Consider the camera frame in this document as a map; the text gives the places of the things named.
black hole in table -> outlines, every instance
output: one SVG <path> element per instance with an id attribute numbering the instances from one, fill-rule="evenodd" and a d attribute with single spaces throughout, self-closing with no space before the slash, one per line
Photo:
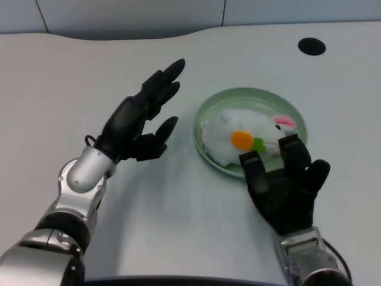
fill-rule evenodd
<path id="1" fill-rule="evenodd" d="M 307 55 L 321 55 L 326 51 L 325 44 L 321 40 L 314 38 L 301 39 L 298 48 Z"/>

wall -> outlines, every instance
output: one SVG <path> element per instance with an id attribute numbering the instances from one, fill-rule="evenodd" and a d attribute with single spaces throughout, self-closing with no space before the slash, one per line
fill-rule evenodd
<path id="1" fill-rule="evenodd" d="M 381 20 L 380 0 L 0 0 L 0 33 L 147 39 L 219 26 Z"/>

white table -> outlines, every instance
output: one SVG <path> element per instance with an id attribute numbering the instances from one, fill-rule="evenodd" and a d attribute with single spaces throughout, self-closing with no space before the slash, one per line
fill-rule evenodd
<path id="1" fill-rule="evenodd" d="M 323 41 L 318 57 L 302 38 Z M 128 95 L 179 58 L 182 87 L 159 116 L 179 123 L 155 161 L 118 165 L 86 253 L 88 278 L 197 275 L 284 284 L 272 233 L 245 184 L 197 155 L 191 123 L 212 94 L 252 86 L 303 115 L 313 158 L 332 169 L 315 225 L 348 262 L 354 282 L 376 285 L 381 23 L 223 27 L 172 39 L 91 42 L 53 35 L 0 36 L 0 253 L 31 230 L 57 196 L 61 166 L 77 157 Z"/>

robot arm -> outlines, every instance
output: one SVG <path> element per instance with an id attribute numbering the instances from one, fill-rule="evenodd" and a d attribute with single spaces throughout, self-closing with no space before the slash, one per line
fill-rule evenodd
<path id="1" fill-rule="evenodd" d="M 85 278 L 83 255 L 95 230 L 97 209 L 106 181 L 121 160 L 159 158 L 167 148 L 177 117 L 166 120 L 156 134 L 142 134 L 161 106 L 180 88 L 173 81 L 185 60 L 157 71 L 142 90 L 127 97 L 107 121 L 94 145 L 69 161 L 58 175 L 58 198 L 35 229 L 0 258 L 0 285 L 81 285 Z"/>
<path id="2" fill-rule="evenodd" d="M 266 172 L 257 151 L 240 156 L 249 194 L 262 217 L 279 235 L 275 247 L 289 285 L 351 286 L 330 246 L 313 226 L 314 200 L 330 165 L 311 162 L 298 135 L 279 140 L 284 168 Z"/>

plate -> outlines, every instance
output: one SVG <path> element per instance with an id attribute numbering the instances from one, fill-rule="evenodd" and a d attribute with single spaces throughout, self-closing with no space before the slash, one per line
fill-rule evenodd
<path id="1" fill-rule="evenodd" d="M 270 117 L 275 115 L 287 115 L 296 122 L 295 133 L 307 145 L 307 129 L 304 120 L 298 110 L 282 97 L 256 88 L 233 88 L 221 91 L 204 102 L 198 109 L 193 121 L 193 140 L 202 158 L 216 169 L 239 178 L 244 178 L 240 165 L 230 164 L 222 167 L 213 161 L 207 154 L 201 138 L 200 123 L 209 119 L 225 108 L 241 108 L 254 110 Z M 280 157 L 272 157 L 264 162 L 266 171 L 276 170 L 283 167 Z"/>

